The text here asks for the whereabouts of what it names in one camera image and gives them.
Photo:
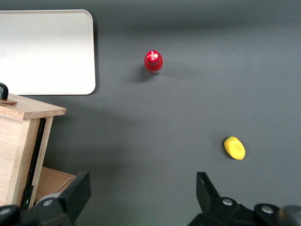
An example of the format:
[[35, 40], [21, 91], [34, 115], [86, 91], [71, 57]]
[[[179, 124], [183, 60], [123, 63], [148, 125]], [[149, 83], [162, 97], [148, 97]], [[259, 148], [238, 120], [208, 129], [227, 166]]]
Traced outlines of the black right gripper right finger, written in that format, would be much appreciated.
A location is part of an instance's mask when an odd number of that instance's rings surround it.
[[190, 226], [299, 226], [301, 207], [286, 205], [282, 208], [268, 204], [256, 204], [248, 209], [229, 197], [221, 197], [208, 175], [198, 172], [196, 196], [201, 208]]

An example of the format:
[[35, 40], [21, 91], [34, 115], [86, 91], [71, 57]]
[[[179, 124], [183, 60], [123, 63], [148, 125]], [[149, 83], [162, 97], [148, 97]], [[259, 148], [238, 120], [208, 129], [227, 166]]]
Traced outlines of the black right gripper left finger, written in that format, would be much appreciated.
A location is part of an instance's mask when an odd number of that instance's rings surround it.
[[44, 196], [32, 208], [17, 205], [0, 208], [2, 226], [74, 226], [91, 196], [90, 173], [80, 172], [61, 193]]

